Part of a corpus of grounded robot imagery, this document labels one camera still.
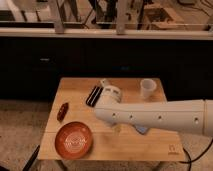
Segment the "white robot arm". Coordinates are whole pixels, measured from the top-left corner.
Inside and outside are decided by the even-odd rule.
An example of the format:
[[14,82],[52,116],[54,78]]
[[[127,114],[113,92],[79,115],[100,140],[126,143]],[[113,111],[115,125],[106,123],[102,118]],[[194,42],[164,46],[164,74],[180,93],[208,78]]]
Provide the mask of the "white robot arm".
[[105,122],[192,133],[213,137],[213,100],[121,103],[121,91],[106,86],[94,107]]

